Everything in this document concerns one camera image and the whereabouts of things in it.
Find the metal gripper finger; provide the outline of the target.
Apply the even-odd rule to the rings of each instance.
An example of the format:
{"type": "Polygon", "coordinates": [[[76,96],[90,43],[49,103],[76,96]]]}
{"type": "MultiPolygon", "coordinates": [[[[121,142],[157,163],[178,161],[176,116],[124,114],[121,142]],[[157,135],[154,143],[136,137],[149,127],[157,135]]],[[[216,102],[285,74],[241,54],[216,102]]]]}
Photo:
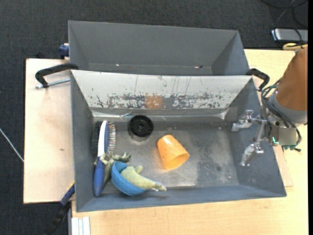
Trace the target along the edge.
{"type": "Polygon", "coordinates": [[[243,152],[240,165],[242,167],[250,166],[250,161],[256,156],[263,154],[264,150],[259,143],[250,144],[243,152]]]}
{"type": "Polygon", "coordinates": [[[261,123],[260,116],[254,117],[253,118],[253,110],[245,110],[238,118],[237,120],[232,123],[231,131],[232,132],[237,132],[240,129],[247,129],[249,128],[252,124],[261,123]]]}

